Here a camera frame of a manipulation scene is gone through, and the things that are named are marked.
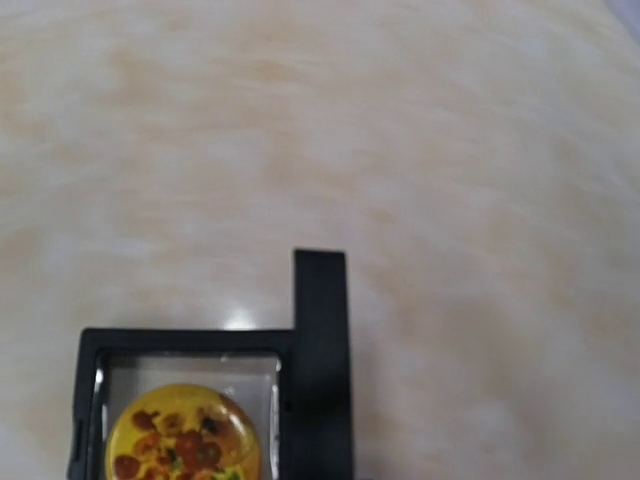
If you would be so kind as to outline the yellow sunflower brooch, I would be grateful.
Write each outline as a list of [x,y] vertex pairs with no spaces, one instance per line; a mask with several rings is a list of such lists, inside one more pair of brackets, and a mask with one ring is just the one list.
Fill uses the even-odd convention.
[[262,451],[250,417],[211,388],[170,384],[134,400],[115,421],[107,479],[259,479]]

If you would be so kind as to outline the black case with yellow brooch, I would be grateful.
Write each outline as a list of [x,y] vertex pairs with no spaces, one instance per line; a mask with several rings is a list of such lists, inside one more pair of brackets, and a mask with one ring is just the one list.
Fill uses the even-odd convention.
[[104,375],[124,354],[274,355],[281,369],[276,412],[281,479],[354,476],[347,259],[339,251],[292,255],[294,325],[285,330],[86,328],[79,337],[69,479],[105,472]]

